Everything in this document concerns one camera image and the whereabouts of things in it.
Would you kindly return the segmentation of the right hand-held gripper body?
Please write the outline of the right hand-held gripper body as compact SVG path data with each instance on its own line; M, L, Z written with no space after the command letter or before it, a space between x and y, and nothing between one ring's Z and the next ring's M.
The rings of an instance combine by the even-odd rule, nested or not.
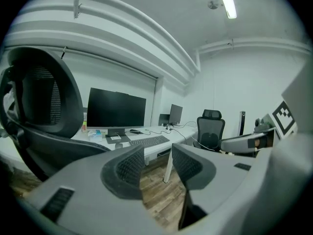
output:
M254 133L275 130L280 139L313 131L313 59L310 58L282 93L282 100L255 121Z

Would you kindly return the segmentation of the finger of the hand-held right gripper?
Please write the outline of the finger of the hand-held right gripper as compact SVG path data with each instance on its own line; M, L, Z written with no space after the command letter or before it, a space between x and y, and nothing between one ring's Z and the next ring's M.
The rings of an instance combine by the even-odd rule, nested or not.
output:
M233 154L248 154L273 147L278 142L275 128L266 132L252 133L219 141L220 150Z

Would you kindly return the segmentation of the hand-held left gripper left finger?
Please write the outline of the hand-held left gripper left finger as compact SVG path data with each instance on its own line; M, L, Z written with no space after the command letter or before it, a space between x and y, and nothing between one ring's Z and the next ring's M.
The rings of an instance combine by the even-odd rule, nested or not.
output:
M67 165L34 189L23 209L49 235L161 235L139 188L142 145Z

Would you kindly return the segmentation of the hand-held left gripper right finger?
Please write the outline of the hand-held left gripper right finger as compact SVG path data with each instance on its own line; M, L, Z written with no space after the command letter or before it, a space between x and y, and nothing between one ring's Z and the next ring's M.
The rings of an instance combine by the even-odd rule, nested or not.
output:
M174 168L186 189L178 229L182 230L214 212L247 176L253 158L204 151L173 144Z

